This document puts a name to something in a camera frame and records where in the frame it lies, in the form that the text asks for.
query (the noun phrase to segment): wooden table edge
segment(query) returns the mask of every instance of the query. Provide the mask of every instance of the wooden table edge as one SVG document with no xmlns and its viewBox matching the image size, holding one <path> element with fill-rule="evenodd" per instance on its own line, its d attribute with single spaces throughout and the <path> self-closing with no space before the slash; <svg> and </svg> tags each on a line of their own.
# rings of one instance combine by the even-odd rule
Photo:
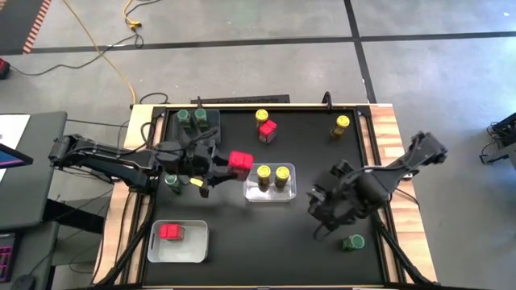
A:
<svg viewBox="0 0 516 290">
<path fill-rule="evenodd" d="M 168 108 L 195 108 L 197 105 L 190 104 L 172 104 L 172 105 L 135 105 L 131 113 L 131 120 L 127 128 L 126 139 L 124 143 L 125 148 L 135 148 L 141 145 L 144 141 L 140 134 L 140 127 L 152 119 L 152 111 L 155 106 L 166 106 Z M 205 104 L 205 108 L 227 108 L 227 107 L 247 107 L 247 108 L 274 108 L 274 107 L 292 107 L 292 108 L 306 108 L 306 107 L 324 107 L 326 104 Z M 393 106 L 391 104 L 334 104 L 335 108 L 352 107 L 352 106 L 369 106 L 372 115 L 372 123 L 375 130 L 378 149 L 380 152 L 382 165 L 389 164 L 400 155 L 403 155 L 405 150 L 402 144 L 402 139 L 397 126 L 396 117 L 394 115 Z M 364 143 L 366 146 L 366 155 L 368 163 L 374 164 L 372 159 L 372 146 L 368 137 L 367 126 L 365 122 L 360 122 L 362 125 L 362 134 L 364 136 Z M 159 141 L 161 123 L 158 124 L 156 130 L 155 142 Z M 414 187 L 411 182 L 403 181 L 400 183 L 400 189 L 415 196 Z M 126 204 L 128 197 L 131 199 L 128 202 L 127 212 L 125 217 L 122 216 L 123 207 Z M 394 195 L 391 202 L 393 210 L 393 219 L 396 227 L 398 241 L 414 263 L 419 271 L 429 280 L 436 281 L 435 270 L 431 260 L 430 250 L 427 244 L 427 237 L 422 225 L 422 219 L 418 207 L 412 201 L 405 199 L 403 196 Z M 134 193 L 129 194 L 127 186 L 118 183 L 114 186 L 113 195 L 110 202 L 110 208 L 106 216 L 106 226 L 104 230 L 104 243 L 102 244 L 102 257 L 97 259 L 98 273 L 94 279 L 94 283 L 101 280 L 110 268 L 114 265 L 115 254 L 119 247 L 119 256 L 127 245 L 127 239 L 131 226 L 131 219 L 135 210 Z M 147 202 L 144 202 L 142 214 L 140 215 L 139 224 L 143 221 L 143 216 L 147 210 Z M 122 240 L 119 242 L 120 230 L 122 231 Z M 131 261 L 129 272 L 129 283 L 136 282 L 138 273 L 140 256 L 142 254 L 142 243 L 139 244 L 133 259 Z M 398 281 L 396 276 L 396 267 L 392 251 L 384 241 L 385 257 L 387 260 L 387 268 L 389 270 L 389 277 L 391 281 Z"/>
</svg>

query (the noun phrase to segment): yellow can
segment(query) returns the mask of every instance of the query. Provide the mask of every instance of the yellow can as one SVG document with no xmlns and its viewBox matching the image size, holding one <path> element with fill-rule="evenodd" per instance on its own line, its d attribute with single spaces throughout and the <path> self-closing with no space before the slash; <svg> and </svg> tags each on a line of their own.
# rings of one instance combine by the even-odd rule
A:
<svg viewBox="0 0 516 290">
<path fill-rule="evenodd" d="M 268 120 L 268 112 L 266 110 L 260 109 L 256 111 L 256 129 L 260 128 L 260 126 Z"/>
<path fill-rule="evenodd" d="M 260 187 L 268 187 L 270 184 L 271 168 L 267 165 L 261 165 L 256 170 L 258 175 L 258 185 Z"/>
<path fill-rule="evenodd" d="M 282 190 L 287 184 L 287 181 L 289 181 L 289 178 L 290 170 L 287 167 L 281 166 L 280 168 L 276 169 L 276 179 L 274 180 L 276 188 Z"/>
<path fill-rule="evenodd" d="M 335 127 L 331 130 L 331 137 L 333 138 L 340 138 L 342 134 L 344 133 L 344 129 L 346 129 L 349 126 L 349 118 L 346 116 L 339 116 L 337 118 L 337 122 L 335 124 Z"/>
</svg>

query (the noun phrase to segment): computer monitor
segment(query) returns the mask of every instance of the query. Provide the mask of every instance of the computer monitor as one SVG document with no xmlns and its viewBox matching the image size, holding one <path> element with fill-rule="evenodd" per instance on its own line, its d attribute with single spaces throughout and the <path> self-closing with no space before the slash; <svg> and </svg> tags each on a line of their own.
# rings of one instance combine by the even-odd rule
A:
<svg viewBox="0 0 516 290">
<path fill-rule="evenodd" d="M 0 169 L 32 164 L 33 159 L 20 151 L 0 144 Z"/>
</svg>

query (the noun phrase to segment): red block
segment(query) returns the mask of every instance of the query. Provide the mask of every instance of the red block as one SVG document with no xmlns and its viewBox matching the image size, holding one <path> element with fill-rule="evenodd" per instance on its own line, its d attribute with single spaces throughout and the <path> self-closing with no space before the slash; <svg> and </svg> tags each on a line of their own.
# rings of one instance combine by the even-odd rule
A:
<svg viewBox="0 0 516 290">
<path fill-rule="evenodd" d="M 274 136 L 276 136 L 277 125 L 271 120 L 267 120 L 262 126 L 260 126 L 260 141 L 263 143 L 270 143 Z"/>
<path fill-rule="evenodd" d="M 183 239 L 183 229 L 178 224 L 161 225 L 160 238 L 171 240 Z"/>
<path fill-rule="evenodd" d="M 251 172 L 253 160 L 251 154 L 232 151 L 229 155 L 227 171 L 236 174 L 238 176 L 237 180 L 244 181 Z"/>
</svg>

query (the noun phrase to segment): yellow cap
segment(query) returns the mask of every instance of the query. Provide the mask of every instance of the yellow cap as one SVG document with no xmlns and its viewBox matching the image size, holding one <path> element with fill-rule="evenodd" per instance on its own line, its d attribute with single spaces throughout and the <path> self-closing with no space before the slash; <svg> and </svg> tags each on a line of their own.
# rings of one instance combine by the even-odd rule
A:
<svg viewBox="0 0 516 290">
<path fill-rule="evenodd" d="M 286 168 L 285 166 L 281 166 L 280 168 L 276 169 L 276 178 L 281 180 L 287 180 L 290 176 L 290 170 Z"/>
<path fill-rule="evenodd" d="M 339 116 L 337 118 L 337 126 L 339 126 L 341 128 L 345 128 L 345 127 L 349 126 L 349 118 L 346 116 Z"/>
<path fill-rule="evenodd" d="M 256 111 L 256 121 L 265 122 L 268 119 L 268 113 L 266 110 L 257 110 Z"/>
<path fill-rule="evenodd" d="M 259 177 L 269 177 L 271 175 L 271 168 L 267 165 L 261 165 L 256 170 Z"/>
<path fill-rule="evenodd" d="M 190 178 L 190 183 L 193 185 L 197 185 L 198 187 L 202 187 L 202 185 L 204 184 L 202 180 L 199 180 L 197 178 Z"/>
</svg>

